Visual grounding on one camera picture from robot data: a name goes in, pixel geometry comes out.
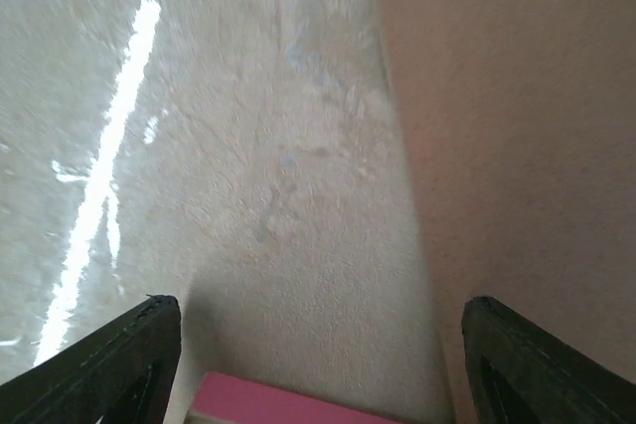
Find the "brown cardboard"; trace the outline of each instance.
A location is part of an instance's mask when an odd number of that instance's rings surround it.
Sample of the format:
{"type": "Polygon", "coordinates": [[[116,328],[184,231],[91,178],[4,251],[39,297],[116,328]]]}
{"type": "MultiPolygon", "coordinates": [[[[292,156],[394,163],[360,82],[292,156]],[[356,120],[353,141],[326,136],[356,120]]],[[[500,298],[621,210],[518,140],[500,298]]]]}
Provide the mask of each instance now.
{"type": "Polygon", "coordinates": [[[491,294],[636,380],[636,0],[377,0],[458,422],[491,294]]]}

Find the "gray floor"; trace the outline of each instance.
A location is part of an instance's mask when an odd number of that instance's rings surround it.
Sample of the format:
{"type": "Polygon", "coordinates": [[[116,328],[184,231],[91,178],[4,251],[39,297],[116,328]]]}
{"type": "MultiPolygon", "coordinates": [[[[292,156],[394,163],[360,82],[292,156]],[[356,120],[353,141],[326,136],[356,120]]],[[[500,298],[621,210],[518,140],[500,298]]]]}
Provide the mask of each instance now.
{"type": "Polygon", "coordinates": [[[176,295],[215,368],[450,404],[371,0],[1,0],[0,381],[176,295]]]}

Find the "pink box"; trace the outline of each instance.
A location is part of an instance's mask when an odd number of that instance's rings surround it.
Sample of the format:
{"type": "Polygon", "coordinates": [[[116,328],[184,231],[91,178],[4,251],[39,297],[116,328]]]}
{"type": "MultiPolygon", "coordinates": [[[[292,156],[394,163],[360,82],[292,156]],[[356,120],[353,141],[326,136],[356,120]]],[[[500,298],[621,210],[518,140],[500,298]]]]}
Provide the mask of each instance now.
{"type": "Polygon", "coordinates": [[[235,424],[397,424],[218,372],[208,373],[191,411],[235,424]]]}

